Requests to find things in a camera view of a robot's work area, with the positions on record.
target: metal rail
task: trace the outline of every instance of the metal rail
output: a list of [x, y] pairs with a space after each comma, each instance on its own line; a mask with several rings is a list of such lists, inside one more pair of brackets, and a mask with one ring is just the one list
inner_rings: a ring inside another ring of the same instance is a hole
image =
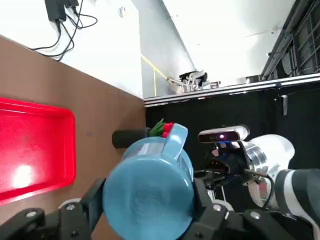
[[272, 88], [281, 88], [295, 86], [305, 83], [320, 82], [320, 73], [301, 75], [295, 77], [288, 77], [283, 79], [261, 81], [249, 84], [233, 85], [215, 89], [200, 90], [187, 92], [184, 94], [175, 94], [160, 97], [151, 97], [144, 100], [144, 106], [146, 108], [164, 105], [175, 102], [182, 102], [192, 99], [205, 99], [219, 95], [233, 95], [233, 94], [245, 94], [247, 92], [261, 91]]

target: yellow line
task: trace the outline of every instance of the yellow line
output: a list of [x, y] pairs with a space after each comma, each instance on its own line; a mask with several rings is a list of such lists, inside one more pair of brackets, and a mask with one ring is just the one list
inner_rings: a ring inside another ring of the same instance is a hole
[[157, 96], [157, 87], [156, 87], [156, 71], [153, 69], [153, 83], [154, 83], [154, 96]]
[[142, 58], [143, 60], [145, 60], [146, 63], [149, 64], [151, 67], [153, 67], [153, 69], [156, 70], [164, 79], [167, 79], [167, 77], [166, 77], [158, 68], [156, 68], [156, 66], [153, 65], [153, 64], [152, 64], [145, 56], [143, 56], [142, 54], [141, 54], [141, 58]]

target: white wall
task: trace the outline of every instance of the white wall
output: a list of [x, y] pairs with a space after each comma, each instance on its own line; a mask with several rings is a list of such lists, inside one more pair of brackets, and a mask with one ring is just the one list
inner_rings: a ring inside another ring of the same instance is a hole
[[295, 0], [163, 0], [211, 81], [259, 75]]
[[[128, 13], [124, 18], [119, 16], [121, 6]], [[83, 0], [81, 13], [95, 16], [98, 23], [77, 30], [75, 48], [64, 55], [62, 63], [142, 98], [137, 9], [130, 0]], [[86, 17], [81, 20], [84, 25], [93, 22]], [[75, 28], [68, 19], [65, 26], [72, 35]], [[47, 54], [59, 54], [68, 44], [69, 37], [61, 28], [59, 46]], [[0, 0], [0, 35], [29, 48], [50, 46], [58, 38], [44, 0]]]

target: red tray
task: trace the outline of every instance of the red tray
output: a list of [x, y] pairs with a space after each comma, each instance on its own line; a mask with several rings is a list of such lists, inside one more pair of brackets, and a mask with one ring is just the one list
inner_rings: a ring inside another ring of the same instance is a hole
[[0, 98], [0, 205], [72, 184], [75, 135], [70, 110]]

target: green leaves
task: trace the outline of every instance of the green leaves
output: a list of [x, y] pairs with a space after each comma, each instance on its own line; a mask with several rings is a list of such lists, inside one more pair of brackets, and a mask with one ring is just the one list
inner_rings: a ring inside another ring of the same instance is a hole
[[164, 119], [162, 118], [160, 121], [156, 123], [156, 125], [150, 131], [150, 137], [161, 136], [164, 131]]

